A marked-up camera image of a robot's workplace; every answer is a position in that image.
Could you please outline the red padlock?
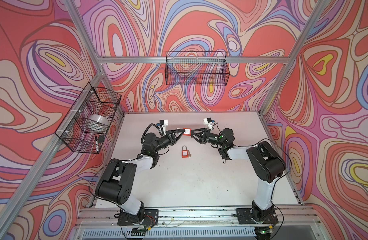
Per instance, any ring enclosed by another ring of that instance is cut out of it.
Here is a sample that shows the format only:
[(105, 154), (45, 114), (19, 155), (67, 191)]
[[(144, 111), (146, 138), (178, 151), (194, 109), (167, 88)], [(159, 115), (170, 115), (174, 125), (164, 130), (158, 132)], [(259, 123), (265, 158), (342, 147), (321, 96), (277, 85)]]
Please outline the red padlock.
[(191, 153), (188, 150), (187, 146), (182, 146), (182, 158), (190, 158)]
[(191, 129), (184, 128), (184, 136), (190, 136), (191, 135)]

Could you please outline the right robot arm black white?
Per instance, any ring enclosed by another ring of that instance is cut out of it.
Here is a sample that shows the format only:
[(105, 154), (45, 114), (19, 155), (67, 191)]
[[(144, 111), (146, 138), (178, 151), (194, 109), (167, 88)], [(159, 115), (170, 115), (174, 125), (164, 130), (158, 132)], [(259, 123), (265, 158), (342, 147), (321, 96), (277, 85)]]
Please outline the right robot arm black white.
[(255, 199), (252, 201), (247, 218), (256, 223), (273, 222), (273, 195), (277, 181), (283, 176), (286, 164), (268, 141), (261, 141), (255, 145), (236, 146), (234, 132), (225, 128), (219, 134), (214, 134), (208, 128), (192, 130), (190, 136), (200, 144), (211, 144), (218, 148), (222, 159), (248, 160), (258, 177), (258, 187)]

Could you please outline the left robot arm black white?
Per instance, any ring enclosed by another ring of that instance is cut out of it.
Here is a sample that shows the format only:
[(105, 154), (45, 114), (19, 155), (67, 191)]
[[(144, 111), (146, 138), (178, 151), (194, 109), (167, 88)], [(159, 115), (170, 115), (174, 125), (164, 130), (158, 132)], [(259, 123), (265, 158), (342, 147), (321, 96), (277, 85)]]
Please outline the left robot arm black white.
[(95, 196), (117, 205), (129, 224), (140, 225), (149, 217), (145, 205), (132, 194), (135, 176), (154, 168), (160, 158), (159, 151), (175, 145), (184, 135), (184, 129), (168, 130), (161, 137), (154, 133), (143, 133), (141, 153), (130, 161), (111, 159), (96, 184)]

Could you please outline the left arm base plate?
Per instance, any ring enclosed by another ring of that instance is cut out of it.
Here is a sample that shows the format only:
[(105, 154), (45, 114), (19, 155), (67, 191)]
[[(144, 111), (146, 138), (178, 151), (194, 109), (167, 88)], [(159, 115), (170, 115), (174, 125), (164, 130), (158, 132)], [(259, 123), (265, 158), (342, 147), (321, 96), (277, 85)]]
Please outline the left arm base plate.
[(136, 215), (131, 215), (124, 211), (121, 211), (120, 213), (115, 214), (114, 217), (118, 219), (118, 226), (155, 226), (158, 224), (159, 221), (159, 210), (141, 210)]

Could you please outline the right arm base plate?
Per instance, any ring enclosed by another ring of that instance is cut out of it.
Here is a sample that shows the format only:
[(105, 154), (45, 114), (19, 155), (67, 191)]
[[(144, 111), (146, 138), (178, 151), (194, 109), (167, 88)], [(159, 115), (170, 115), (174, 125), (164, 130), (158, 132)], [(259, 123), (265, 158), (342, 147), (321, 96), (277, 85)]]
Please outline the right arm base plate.
[(237, 218), (241, 225), (276, 225), (279, 223), (274, 208), (267, 210), (261, 210), (260, 208), (238, 208), (232, 216)]

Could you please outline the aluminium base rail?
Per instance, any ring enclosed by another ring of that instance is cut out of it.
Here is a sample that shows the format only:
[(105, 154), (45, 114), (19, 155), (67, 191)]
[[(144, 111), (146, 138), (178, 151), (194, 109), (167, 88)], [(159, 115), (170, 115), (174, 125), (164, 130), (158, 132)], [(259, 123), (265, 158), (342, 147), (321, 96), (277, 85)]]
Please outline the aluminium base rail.
[(249, 206), (146, 208), (137, 225), (119, 209), (82, 210), (72, 240), (260, 239), (327, 240), (316, 211), (278, 206), (265, 220), (251, 219)]

